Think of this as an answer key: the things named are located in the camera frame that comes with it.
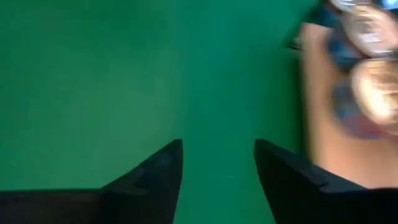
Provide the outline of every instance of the jar lid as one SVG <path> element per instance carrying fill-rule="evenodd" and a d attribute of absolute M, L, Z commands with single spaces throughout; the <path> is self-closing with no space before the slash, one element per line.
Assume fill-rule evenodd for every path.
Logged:
<path fill-rule="evenodd" d="M 381 129 L 398 134 L 398 61 L 365 60 L 351 72 L 355 100 Z"/>
<path fill-rule="evenodd" d="M 395 57 L 398 50 L 398 22 L 391 14 L 372 5 L 357 5 L 343 14 L 348 38 L 372 58 Z"/>

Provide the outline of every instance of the green wall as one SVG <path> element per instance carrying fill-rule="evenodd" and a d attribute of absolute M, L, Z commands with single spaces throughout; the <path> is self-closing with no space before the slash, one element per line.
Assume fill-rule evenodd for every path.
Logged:
<path fill-rule="evenodd" d="M 1 1 L 0 189 L 101 187 L 183 138 L 176 223 L 272 223 L 253 142 L 299 144 L 282 43 L 314 1 Z"/>

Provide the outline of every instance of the wooden table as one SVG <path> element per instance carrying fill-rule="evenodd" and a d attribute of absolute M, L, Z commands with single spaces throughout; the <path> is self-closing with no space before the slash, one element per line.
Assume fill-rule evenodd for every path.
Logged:
<path fill-rule="evenodd" d="M 367 188 L 398 187 L 398 144 L 349 136 L 331 112 L 331 88 L 342 76 L 330 62 L 325 37 L 330 29 L 302 28 L 303 78 L 314 164 Z"/>

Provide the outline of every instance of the green surface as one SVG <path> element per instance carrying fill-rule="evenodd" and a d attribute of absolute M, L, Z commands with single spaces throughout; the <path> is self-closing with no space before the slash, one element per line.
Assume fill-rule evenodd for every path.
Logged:
<path fill-rule="evenodd" d="M 176 223 L 272 223 L 255 138 L 294 150 L 306 1 L 0 2 L 0 189 L 101 187 L 175 138 Z"/>

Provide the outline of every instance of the metal tin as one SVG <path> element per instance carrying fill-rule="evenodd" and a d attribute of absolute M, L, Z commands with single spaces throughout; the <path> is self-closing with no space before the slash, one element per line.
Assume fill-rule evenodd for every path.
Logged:
<path fill-rule="evenodd" d="M 398 22 L 387 11 L 358 5 L 344 13 L 343 29 L 362 53 L 372 58 L 392 58 L 398 50 Z"/>
<path fill-rule="evenodd" d="M 379 139 L 383 136 L 378 125 L 362 113 L 354 98 L 350 79 L 334 86 L 332 100 L 335 116 L 345 131 L 361 139 Z"/>
<path fill-rule="evenodd" d="M 372 5 L 353 6 L 343 13 L 327 44 L 331 60 L 344 72 L 366 58 L 396 58 L 398 23 Z"/>
<path fill-rule="evenodd" d="M 384 132 L 398 135 L 398 61 L 367 60 L 354 68 L 351 82 L 363 114 Z"/>
<path fill-rule="evenodd" d="M 398 135 L 398 63 L 359 63 L 332 91 L 333 110 L 345 129 L 362 139 Z"/>

